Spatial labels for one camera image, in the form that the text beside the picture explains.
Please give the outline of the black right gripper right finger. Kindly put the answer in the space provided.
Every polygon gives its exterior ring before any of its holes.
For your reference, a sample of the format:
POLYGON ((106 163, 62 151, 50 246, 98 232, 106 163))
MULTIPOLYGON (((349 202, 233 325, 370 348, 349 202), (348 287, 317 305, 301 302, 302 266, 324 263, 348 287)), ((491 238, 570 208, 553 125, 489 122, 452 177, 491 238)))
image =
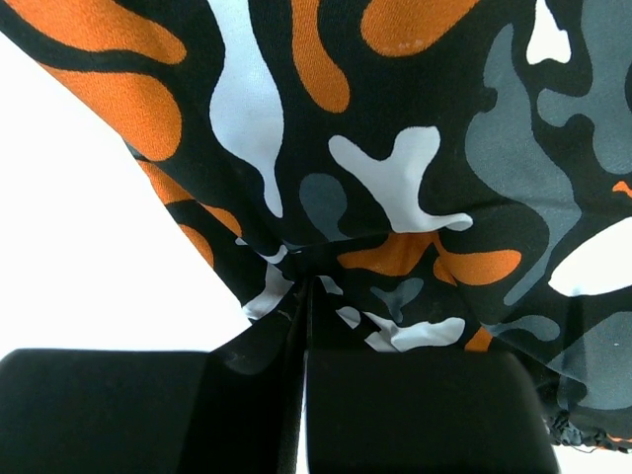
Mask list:
POLYGON ((555 473, 533 384, 511 354, 364 349, 323 283, 306 301, 312 473, 555 473))

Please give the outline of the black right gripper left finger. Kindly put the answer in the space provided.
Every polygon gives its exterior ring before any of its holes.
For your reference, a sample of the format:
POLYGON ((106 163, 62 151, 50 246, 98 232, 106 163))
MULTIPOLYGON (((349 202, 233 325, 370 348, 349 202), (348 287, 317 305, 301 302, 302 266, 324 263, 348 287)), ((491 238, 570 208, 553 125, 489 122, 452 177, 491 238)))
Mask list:
POLYGON ((306 283, 209 353, 20 349, 1 361, 5 473, 292 473, 306 283))

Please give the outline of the orange black camouflage shorts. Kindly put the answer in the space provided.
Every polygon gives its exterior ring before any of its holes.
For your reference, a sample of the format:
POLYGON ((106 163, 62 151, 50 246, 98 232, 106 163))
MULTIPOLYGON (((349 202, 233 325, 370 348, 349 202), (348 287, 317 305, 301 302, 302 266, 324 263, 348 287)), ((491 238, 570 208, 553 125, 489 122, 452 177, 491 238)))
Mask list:
POLYGON ((508 351, 557 445, 631 450, 627 1, 5 1, 246 317, 508 351))

